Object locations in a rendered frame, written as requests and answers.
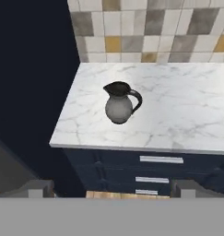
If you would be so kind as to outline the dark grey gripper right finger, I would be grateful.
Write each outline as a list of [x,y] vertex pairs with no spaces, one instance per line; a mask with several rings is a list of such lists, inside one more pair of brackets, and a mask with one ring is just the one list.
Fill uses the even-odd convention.
[[175,198],[224,198],[224,194],[207,190],[193,180],[173,180],[171,197]]

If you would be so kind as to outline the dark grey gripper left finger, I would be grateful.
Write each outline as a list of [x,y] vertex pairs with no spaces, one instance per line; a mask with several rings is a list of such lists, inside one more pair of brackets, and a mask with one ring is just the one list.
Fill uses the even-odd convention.
[[54,197],[54,183],[51,180],[31,180],[18,189],[0,194],[0,197],[47,198]]

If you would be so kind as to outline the dark blue drawer front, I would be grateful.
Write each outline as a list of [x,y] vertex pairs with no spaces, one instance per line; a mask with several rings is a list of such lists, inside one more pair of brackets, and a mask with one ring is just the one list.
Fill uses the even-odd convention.
[[114,192],[114,193],[126,193],[134,194],[136,190],[149,190],[157,191],[158,195],[170,195],[171,186],[169,184],[158,183],[92,183],[86,184],[85,189],[87,191],[102,191],[102,192]]
[[154,170],[142,168],[114,168],[77,166],[75,170],[88,189],[100,189],[112,184],[134,183],[136,177],[182,179],[180,171]]
[[[72,148],[65,148],[64,152],[74,168],[95,166],[180,171],[183,173],[183,179],[224,176],[224,155]],[[183,164],[141,162],[139,156],[183,158]]]

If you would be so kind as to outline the dark blue fridge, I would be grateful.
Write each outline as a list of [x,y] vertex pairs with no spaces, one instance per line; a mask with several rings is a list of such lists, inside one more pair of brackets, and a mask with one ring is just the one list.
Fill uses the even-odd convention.
[[78,66],[67,0],[0,0],[0,141],[61,197],[86,194],[49,146]]

